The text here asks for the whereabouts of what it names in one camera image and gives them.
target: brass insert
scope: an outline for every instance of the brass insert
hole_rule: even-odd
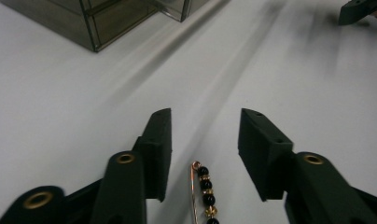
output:
[[[52,199],[52,193],[48,191],[38,192],[31,197],[27,198],[23,203],[23,207],[26,209],[35,209],[49,203]]]
[[[317,156],[314,156],[314,155],[305,155],[304,156],[304,159],[311,163],[311,164],[315,164],[315,165],[320,165],[320,164],[323,164],[323,160],[320,159],[319,157]]]
[[[120,164],[130,163],[131,161],[135,160],[135,156],[131,154],[122,154],[117,157],[117,162]]]

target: black bead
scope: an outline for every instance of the black bead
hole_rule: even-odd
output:
[[[203,203],[207,206],[214,205],[216,202],[215,196],[213,194],[204,194],[202,196]]]
[[[198,176],[209,175],[209,170],[205,166],[198,168]]]
[[[209,218],[208,221],[206,221],[206,224],[218,224],[218,220],[212,217]]]
[[[200,185],[202,190],[212,188],[212,182],[209,180],[200,181]]]

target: beaded safety pin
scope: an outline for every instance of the beaded safety pin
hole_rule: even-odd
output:
[[[197,219],[197,208],[195,205],[195,192],[194,192],[194,173],[197,173],[198,179],[200,180],[200,187],[202,191],[202,200],[206,206],[205,215],[208,218],[206,224],[219,224],[218,220],[215,218],[217,214],[217,209],[214,206],[215,196],[212,189],[212,182],[210,181],[209,171],[206,167],[202,166],[198,161],[191,164],[190,167],[190,180],[191,180],[191,199],[192,208],[194,211],[195,224],[198,224]]]

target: glass box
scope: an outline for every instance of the glass box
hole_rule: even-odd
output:
[[[207,0],[0,0],[95,52],[157,11],[183,21]]]

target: white surface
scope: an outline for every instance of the white surface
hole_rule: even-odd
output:
[[[193,160],[210,169],[221,223],[287,223],[238,156],[242,107],[377,196],[377,20],[337,27],[344,2],[317,2],[212,0],[183,23],[159,13],[98,54],[0,4],[0,216],[29,189],[99,179],[165,107],[174,153],[148,223],[191,223]]]

